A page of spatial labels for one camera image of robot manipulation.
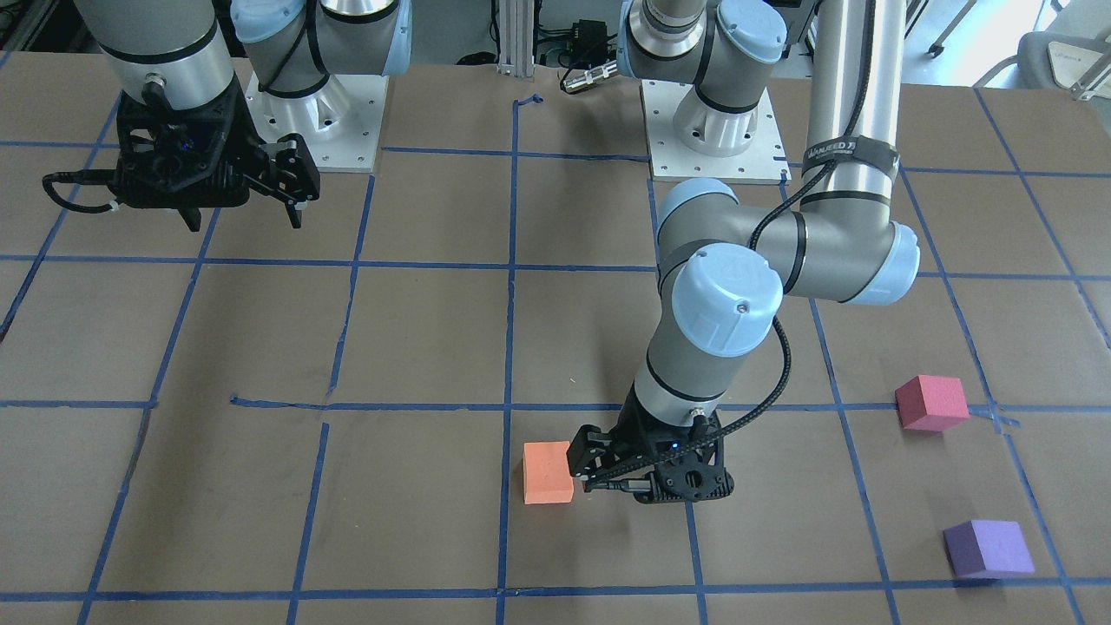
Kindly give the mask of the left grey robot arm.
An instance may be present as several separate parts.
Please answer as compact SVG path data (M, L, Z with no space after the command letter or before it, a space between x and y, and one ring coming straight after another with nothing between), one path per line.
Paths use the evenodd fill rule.
M661 317L615 420L567 452L582 487L640 503L725 497L722 438L765 414L790 377L785 296L885 306L920 249L890 216L899 170L902 1L818 1L801 187L748 206L712 177L669 191L655 229Z

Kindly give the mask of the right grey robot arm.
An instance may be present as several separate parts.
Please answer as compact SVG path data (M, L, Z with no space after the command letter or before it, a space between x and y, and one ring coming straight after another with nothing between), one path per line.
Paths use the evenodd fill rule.
M369 167L366 108L346 78L402 75L411 61L409 1L231 1L227 16L253 65L233 67L211 1L79 1L76 8L122 80L120 153L111 170L43 179L103 185L116 206L174 211L198 231L206 208L280 202L291 226L321 196L322 167Z

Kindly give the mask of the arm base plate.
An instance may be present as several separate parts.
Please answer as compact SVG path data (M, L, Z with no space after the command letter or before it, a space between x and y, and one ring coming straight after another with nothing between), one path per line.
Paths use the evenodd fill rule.
M655 181L711 177L725 183L777 185L791 179L767 92L741 114L710 108L690 84L642 80L641 95Z
M266 142L297 132L321 173L373 173L384 122L388 75L330 75L312 95L262 94L257 75L247 84L247 107Z

